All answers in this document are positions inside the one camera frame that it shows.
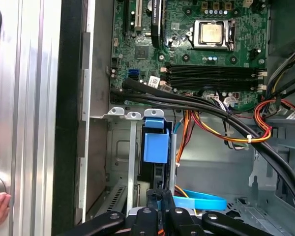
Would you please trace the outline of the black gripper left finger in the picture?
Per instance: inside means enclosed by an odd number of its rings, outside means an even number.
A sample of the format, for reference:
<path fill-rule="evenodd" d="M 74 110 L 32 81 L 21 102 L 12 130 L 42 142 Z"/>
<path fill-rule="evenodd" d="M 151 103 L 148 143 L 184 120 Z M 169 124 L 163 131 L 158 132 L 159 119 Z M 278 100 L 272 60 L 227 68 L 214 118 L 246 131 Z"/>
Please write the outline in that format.
<path fill-rule="evenodd" d="M 147 190 L 147 205 L 124 215 L 108 211 L 75 227 L 76 236 L 157 236 L 159 235 L 158 198 L 162 189 Z"/>

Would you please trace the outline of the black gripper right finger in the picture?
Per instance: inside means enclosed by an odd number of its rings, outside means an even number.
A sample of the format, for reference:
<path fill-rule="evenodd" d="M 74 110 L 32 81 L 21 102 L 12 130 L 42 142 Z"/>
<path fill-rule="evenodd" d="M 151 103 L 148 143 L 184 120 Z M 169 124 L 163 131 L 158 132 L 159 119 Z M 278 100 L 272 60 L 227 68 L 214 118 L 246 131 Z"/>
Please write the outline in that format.
<path fill-rule="evenodd" d="M 195 221 L 190 213 L 177 207 L 170 190 L 162 191 L 165 233 L 169 236 L 269 236 L 263 230 L 216 211 L 205 213 Z"/>

